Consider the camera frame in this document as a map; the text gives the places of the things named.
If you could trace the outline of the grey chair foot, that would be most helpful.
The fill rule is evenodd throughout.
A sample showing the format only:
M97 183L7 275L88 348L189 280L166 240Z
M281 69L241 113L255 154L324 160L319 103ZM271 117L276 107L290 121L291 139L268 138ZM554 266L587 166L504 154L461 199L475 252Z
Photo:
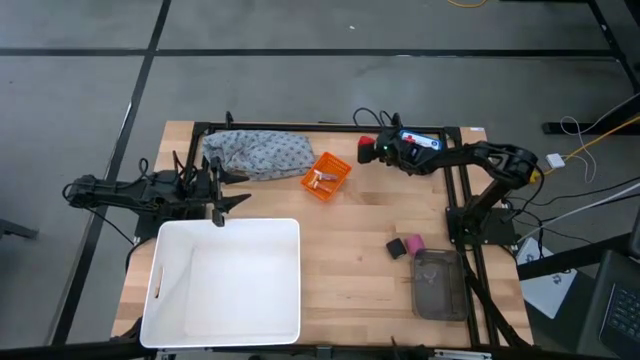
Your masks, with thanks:
M0 219L0 240L5 236L18 236L24 239L35 239L38 231L14 222Z

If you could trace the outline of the silver label plate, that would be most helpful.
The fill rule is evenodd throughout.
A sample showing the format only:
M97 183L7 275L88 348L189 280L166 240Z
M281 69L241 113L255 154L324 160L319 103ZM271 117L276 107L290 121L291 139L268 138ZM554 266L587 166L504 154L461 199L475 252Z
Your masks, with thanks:
M491 353L436 349L433 357L438 360L493 360Z

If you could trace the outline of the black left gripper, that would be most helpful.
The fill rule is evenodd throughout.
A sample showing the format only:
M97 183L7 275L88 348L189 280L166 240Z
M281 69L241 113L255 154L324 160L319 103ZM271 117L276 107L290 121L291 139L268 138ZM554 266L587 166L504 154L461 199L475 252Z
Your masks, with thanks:
M198 219L205 219L207 215L216 226L224 226L223 210L231 210L251 197L250 194L240 194L223 197L221 183L241 183L249 178L243 175L223 173L218 157L209 161L207 170L201 169L196 173L192 197L195 199L195 214Z

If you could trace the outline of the grey patterned cloth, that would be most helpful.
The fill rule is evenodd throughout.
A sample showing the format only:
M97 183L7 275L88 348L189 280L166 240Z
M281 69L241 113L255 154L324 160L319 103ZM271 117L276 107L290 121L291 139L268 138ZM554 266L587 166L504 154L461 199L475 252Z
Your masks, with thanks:
M305 175L315 163L309 139L284 131L216 132L202 141L208 160L218 159L228 173L266 181Z

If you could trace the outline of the white plastic storage basket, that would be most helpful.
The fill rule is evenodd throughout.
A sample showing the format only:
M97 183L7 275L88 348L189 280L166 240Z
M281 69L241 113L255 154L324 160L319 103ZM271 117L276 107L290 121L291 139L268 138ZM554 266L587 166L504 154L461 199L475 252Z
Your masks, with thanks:
M291 218L171 221L158 233L141 322L146 348L295 343L300 226Z

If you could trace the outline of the black laptop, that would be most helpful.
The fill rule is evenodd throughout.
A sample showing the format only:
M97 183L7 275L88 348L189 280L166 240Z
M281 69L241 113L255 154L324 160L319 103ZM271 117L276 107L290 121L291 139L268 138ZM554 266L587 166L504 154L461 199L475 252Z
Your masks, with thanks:
M577 351L640 360L640 263L611 250L605 252Z

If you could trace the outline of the small orange plastic basket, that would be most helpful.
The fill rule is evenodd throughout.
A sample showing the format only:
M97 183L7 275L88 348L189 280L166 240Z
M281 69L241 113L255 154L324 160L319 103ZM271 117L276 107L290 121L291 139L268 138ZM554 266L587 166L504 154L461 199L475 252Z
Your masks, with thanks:
M328 202L342 186L352 166L336 155L324 152L303 176L302 187L321 201Z

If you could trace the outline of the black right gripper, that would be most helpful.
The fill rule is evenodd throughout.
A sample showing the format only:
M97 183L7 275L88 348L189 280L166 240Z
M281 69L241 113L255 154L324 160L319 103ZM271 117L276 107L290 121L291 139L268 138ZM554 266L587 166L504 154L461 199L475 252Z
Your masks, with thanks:
M420 164L425 150L416 144L405 142L400 137L401 130L382 130L376 137L375 145L362 145L357 148L357 161L367 164L379 159L387 166L397 167L407 174L424 174Z

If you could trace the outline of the white cardboard box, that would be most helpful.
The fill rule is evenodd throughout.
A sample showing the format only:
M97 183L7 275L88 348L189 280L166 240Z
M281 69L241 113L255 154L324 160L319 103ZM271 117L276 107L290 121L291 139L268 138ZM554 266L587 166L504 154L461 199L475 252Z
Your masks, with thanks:
M516 263L525 265L537 261L541 257L552 255L553 253L546 247L542 247L542 250L539 250L538 241L529 237L520 246L520 250L516 255ZM520 285L524 300L546 317L554 319L577 273L577 270L570 269L560 273L521 280Z

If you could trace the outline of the grey translucent plastic bin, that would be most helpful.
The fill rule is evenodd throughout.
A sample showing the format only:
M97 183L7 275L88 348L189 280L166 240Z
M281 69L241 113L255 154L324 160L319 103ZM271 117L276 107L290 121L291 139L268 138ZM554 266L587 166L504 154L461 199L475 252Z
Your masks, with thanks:
M411 266L411 293L416 316L434 321L465 321L469 310L460 254L418 250Z

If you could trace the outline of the blue first aid kit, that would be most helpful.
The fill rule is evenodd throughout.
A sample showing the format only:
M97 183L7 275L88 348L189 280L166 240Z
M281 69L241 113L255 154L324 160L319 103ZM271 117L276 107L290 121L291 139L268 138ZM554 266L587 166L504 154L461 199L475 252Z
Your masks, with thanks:
M442 149L442 143L440 140L425 136L423 134L415 133L408 130L401 130L400 137L403 141L419 145L424 148L430 148L435 151Z

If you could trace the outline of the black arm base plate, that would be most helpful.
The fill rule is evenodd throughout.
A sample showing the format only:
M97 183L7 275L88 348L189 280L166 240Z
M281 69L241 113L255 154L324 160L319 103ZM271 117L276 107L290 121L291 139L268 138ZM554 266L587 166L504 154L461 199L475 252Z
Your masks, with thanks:
M450 207L445 215L449 238L456 244L512 245L517 240L511 211L506 208L492 208L478 215L462 207Z
M162 224L167 221L174 220L200 220L206 218L205 208L196 208L191 210L175 210L170 214L150 214L143 213L139 215L134 236L141 240L155 238Z

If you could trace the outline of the black desk leg frame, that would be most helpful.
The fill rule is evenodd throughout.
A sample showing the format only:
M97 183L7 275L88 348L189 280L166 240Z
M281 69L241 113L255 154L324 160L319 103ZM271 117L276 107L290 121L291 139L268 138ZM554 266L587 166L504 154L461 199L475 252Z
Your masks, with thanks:
M557 57L577 58L606 58L614 60L623 70L632 87L632 96L620 104L608 110L597 120L592 122L579 122L577 125L568 124L564 128L564 122L545 122L541 130L545 135L618 135L640 137L640 120L633 117L640 115L640 79L635 75L626 54L623 52L614 32L607 22L596 0L568 0L569 2L584 3L589 7L599 31L604 38L607 49L600 50L557 50Z

